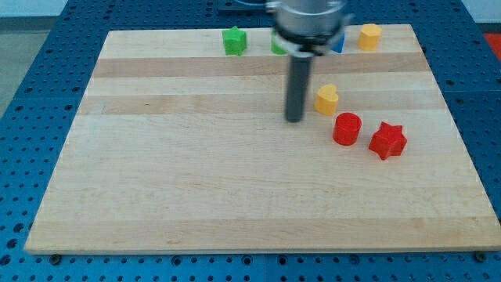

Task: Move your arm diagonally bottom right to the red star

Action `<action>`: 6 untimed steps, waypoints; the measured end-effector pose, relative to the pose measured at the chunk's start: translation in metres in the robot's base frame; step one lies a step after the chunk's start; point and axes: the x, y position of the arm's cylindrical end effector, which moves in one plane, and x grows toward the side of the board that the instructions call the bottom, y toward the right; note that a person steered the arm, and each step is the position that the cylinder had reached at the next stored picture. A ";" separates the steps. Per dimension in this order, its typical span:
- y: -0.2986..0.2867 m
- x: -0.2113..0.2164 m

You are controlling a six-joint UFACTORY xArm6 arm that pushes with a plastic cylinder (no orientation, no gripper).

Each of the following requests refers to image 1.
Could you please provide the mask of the green block behind arm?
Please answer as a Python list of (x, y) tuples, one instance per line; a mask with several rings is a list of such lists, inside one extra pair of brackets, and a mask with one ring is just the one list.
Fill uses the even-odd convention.
[(271, 51), (275, 55), (280, 55), (280, 56), (287, 54), (287, 51), (278, 44), (275, 31), (271, 33)]

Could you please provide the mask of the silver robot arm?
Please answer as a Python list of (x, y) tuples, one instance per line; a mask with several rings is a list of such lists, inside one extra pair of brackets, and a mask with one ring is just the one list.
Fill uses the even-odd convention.
[(274, 0), (265, 3), (273, 15), (273, 40), (287, 54), (322, 56), (341, 40), (354, 17), (345, 11), (346, 1)]

